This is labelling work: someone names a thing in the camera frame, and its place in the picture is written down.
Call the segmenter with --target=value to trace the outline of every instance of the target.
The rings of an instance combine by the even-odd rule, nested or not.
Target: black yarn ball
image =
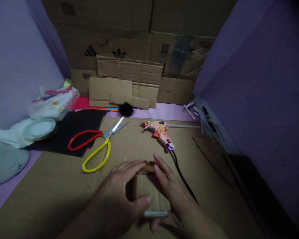
[[[124,102],[124,104],[119,105],[119,111],[121,115],[125,117],[130,117],[134,114],[133,106],[131,106],[129,103]]]

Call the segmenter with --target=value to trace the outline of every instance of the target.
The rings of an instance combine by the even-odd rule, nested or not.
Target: black felt sheet
[[[67,145],[69,141],[79,132],[85,130],[98,130],[106,113],[107,111],[105,110],[81,110],[77,112],[69,112],[61,122],[58,122],[59,130],[55,136],[45,141],[34,142],[33,144],[27,146],[26,149],[44,150],[82,157],[86,149],[93,146],[94,141],[77,151],[68,150]],[[73,142],[72,148],[83,144],[93,136],[95,136],[93,133],[79,136]]]

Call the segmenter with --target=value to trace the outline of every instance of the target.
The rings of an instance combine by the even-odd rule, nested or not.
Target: plastic bag
[[[32,101],[29,116],[34,119],[53,118],[61,121],[80,97],[80,93],[72,86],[56,91],[40,87],[41,97]]]

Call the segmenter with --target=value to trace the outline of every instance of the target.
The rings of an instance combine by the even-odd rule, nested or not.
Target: red scissor handle
[[[72,148],[71,145],[73,143],[74,140],[76,140],[79,136],[81,136],[82,134],[86,134],[86,133],[97,133],[97,135],[95,135],[94,137],[90,138],[88,141],[86,141],[84,144],[81,144],[80,146],[77,146],[76,148]],[[82,131],[80,133],[78,133],[76,136],[74,136],[69,144],[67,145],[67,148],[70,150],[70,151],[76,151],[76,150],[79,150],[81,148],[83,148],[84,146],[88,145],[90,142],[92,142],[93,140],[95,140],[96,138],[98,137],[102,137],[102,131],[100,130],[85,130],[85,131]]]

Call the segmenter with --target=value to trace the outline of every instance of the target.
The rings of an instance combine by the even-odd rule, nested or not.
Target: tape
[[[175,47],[170,60],[168,74],[178,77],[183,69],[193,36],[182,34],[176,36]]]

